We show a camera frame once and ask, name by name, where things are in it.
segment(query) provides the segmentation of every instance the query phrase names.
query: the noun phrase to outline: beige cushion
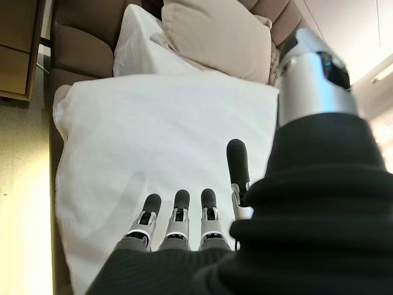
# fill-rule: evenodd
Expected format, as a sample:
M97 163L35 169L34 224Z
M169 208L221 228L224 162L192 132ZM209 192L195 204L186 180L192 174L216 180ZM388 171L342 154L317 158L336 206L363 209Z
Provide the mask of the beige cushion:
M231 76L266 84L271 36L237 0L164 0L170 49Z

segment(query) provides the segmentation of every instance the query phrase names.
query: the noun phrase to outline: wall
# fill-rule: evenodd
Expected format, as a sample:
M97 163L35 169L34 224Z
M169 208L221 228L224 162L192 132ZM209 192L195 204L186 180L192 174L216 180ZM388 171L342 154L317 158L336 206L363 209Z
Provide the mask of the wall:
M393 74L375 84L371 82L376 75L392 63L393 55L352 85L353 94L368 120L372 120L389 108L393 108Z
M50 21L52 18L52 1L53 0L46 0L45 3L45 10L44 10L44 20L42 22L42 29L41 29L41 37L50 39ZM39 53L44 55L50 55L50 49L48 47L39 46Z

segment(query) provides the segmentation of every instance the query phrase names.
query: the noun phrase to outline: robotic hand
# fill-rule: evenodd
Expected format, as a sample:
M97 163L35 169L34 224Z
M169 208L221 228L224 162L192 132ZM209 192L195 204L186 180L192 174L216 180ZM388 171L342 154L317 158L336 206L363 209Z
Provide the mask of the robotic hand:
M227 148L230 234L241 249L226 247L214 193L205 190L201 251L189 251L189 195L178 192L162 251L149 252L158 210L145 204L88 294L393 294L393 176L344 63L300 29L282 49L278 87L265 177L249 187L244 144Z

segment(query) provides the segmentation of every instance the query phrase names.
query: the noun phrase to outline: brown sofa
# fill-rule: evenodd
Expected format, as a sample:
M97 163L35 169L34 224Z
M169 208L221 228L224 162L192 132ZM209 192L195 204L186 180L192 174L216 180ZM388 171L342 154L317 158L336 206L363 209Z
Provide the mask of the brown sofa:
M253 14L273 22L273 44L280 47L297 27L305 26L293 0L240 0ZM114 49L123 12L137 4L161 18L163 0L54 0L52 17L52 72L50 93L45 102L51 108L56 89L77 81L112 77ZM55 218L55 175L63 140L53 121L50 124L50 168L52 192L53 293L71 294L69 270Z

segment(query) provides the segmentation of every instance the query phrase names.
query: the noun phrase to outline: white cloth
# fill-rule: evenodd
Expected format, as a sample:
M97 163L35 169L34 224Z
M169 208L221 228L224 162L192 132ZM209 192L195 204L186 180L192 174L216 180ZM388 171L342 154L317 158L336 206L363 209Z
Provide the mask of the white cloth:
M226 146L244 141L251 181L264 174L276 88L218 72L75 83L53 109L64 137L56 216L75 294L86 291L146 197L162 198L152 248L179 189L190 192L190 245L200 243L200 194L211 188L224 232L234 220Z
M150 40L163 32L162 22L142 7L130 4L123 16L115 49L114 77L132 74L182 74L200 70L174 52Z

